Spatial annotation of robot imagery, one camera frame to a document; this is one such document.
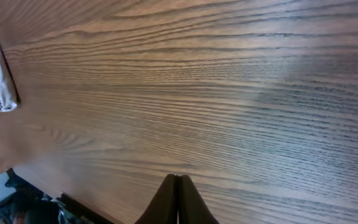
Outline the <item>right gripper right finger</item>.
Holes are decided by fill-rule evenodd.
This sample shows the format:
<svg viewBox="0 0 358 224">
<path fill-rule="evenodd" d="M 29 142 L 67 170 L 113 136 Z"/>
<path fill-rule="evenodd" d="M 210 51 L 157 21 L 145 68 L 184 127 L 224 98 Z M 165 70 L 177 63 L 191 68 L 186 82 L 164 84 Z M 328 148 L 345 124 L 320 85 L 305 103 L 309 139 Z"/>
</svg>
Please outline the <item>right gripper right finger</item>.
<svg viewBox="0 0 358 224">
<path fill-rule="evenodd" d="M 188 175 L 178 176 L 179 224 L 219 224 Z"/>
</svg>

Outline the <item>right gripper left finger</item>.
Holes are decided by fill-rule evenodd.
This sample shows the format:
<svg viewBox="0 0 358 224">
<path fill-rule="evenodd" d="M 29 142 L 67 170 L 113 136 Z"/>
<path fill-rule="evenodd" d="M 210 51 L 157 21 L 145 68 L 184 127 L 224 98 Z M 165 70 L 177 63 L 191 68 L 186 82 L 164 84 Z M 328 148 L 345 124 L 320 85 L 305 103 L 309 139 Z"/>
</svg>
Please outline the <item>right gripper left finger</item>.
<svg viewBox="0 0 358 224">
<path fill-rule="evenodd" d="M 135 224 L 177 224 L 177 177 L 168 174 Z"/>
</svg>

